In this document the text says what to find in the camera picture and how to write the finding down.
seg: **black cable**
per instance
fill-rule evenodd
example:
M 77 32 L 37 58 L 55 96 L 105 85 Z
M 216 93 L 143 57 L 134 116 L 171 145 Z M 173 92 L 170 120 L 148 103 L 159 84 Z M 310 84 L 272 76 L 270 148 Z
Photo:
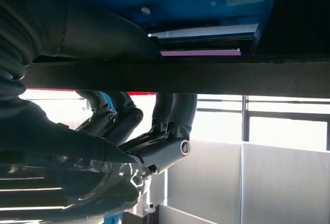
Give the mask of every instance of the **black cable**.
M 146 224 L 155 224 L 155 214 L 150 213 L 146 216 Z

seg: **window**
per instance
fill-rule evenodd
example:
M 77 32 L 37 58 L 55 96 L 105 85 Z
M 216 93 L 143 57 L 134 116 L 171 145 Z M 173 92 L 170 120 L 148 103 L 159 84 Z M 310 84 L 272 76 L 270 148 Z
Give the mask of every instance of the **window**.
M 91 116 L 88 101 L 74 91 L 27 90 L 20 98 L 42 107 L 54 123 L 75 129 Z M 130 137 L 149 131 L 156 103 L 155 94 L 131 95 L 143 119 Z M 208 142 L 240 142 L 287 148 L 330 149 L 329 99 L 244 97 L 199 94 L 191 139 Z
M 274 147 L 324 151 L 326 122 L 285 118 L 250 118 L 250 142 Z
M 70 129 L 76 129 L 92 114 L 87 101 L 75 91 L 26 90 L 20 97 L 40 106 L 51 121 Z

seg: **bolt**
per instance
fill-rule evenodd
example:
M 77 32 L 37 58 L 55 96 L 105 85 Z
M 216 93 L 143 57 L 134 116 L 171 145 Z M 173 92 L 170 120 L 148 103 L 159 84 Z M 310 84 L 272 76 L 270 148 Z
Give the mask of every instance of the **bolt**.
M 189 154 L 189 152 L 190 151 L 190 144 L 188 141 L 184 140 L 184 141 L 181 142 L 180 149 L 181 149 L 181 153 L 183 155 L 186 156 L 186 155 Z
M 143 114 L 141 111 L 137 112 L 134 115 L 135 121 L 140 123 L 143 118 Z

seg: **black bar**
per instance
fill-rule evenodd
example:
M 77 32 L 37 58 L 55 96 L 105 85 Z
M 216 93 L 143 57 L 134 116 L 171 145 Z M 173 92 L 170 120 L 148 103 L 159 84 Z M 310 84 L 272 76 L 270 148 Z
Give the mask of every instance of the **black bar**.
M 32 63 L 23 82 L 39 89 L 330 98 L 328 60 L 330 56 L 199 56 L 121 64 Z
M 249 103 L 285 103 L 285 104 L 314 104 L 314 105 L 330 105 L 330 101 L 276 101 L 276 100 L 249 100 Z
M 227 100 L 227 99 L 198 99 L 203 102 L 241 102 L 242 100 Z
M 330 150 L 330 120 L 326 126 L 326 150 Z
M 229 112 L 229 113 L 240 113 L 238 110 L 224 110 L 224 109 L 213 109 L 213 108 L 197 108 L 197 112 Z
M 293 120 L 308 120 L 327 122 L 330 120 L 330 114 L 318 113 L 295 113 L 295 112 L 259 112 L 248 111 L 250 117 L 269 117 L 269 118 L 285 118 Z
M 249 122 L 248 121 L 248 96 L 242 96 L 242 140 L 248 141 Z

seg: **white light strip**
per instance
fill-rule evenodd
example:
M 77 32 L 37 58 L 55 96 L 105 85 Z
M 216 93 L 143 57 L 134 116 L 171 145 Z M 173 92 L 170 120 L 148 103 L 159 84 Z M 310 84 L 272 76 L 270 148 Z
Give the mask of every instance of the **white light strip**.
M 35 178 L 10 178 L 10 179 L 0 179 L 0 180 L 29 180 L 29 179 L 45 179 L 44 177 L 35 177 Z
M 181 38 L 193 36 L 214 36 L 214 35 L 228 35 L 233 33 L 252 33 L 255 32 L 258 24 L 236 25 L 236 26 L 221 26 L 221 27 L 202 27 L 202 28 L 188 28 L 167 32 L 152 33 L 150 36 L 157 36 L 163 38 Z
M 9 224 L 9 223 L 30 223 L 30 222 L 40 222 L 42 220 L 0 220 L 0 224 Z
M 13 207 L 13 208 L 0 208 L 0 211 L 15 211 L 15 210 L 60 210 L 63 206 L 41 206 L 41 207 Z
M 62 188 L 57 187 L 57 188 L 35 188 L 35 189 L 0 189 L 0 192 L 56 191 L 58 189 L 62 189 Z

